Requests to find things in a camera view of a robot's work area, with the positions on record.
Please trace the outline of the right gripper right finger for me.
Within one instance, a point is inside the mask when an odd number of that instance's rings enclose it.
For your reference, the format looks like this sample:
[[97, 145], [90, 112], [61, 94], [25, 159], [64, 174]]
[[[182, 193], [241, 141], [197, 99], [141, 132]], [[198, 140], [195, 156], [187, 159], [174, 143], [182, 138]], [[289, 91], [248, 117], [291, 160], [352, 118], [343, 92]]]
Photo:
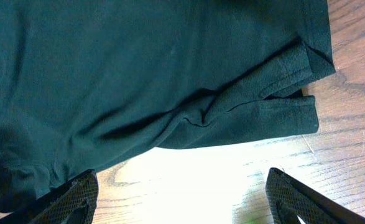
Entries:
[[275, 167], [269, 169], [266, 195], [274, 223], [365, 224], [364, 217]]

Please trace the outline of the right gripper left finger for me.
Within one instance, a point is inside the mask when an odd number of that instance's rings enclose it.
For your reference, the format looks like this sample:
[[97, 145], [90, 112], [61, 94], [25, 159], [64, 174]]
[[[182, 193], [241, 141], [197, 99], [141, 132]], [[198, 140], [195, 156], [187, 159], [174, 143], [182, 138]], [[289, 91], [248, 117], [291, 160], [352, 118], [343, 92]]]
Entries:
[[92, 224], [99, 193], [96, 172], [88, 169], [0, 224]]

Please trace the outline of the black polo shirt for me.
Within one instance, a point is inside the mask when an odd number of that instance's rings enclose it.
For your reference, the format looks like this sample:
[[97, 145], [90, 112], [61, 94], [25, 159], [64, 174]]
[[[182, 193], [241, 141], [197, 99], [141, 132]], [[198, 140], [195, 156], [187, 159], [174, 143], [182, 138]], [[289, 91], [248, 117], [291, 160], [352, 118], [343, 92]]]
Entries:
[[0, 1], [0, 212], [152, 148], [315, 133], [320, 0]]

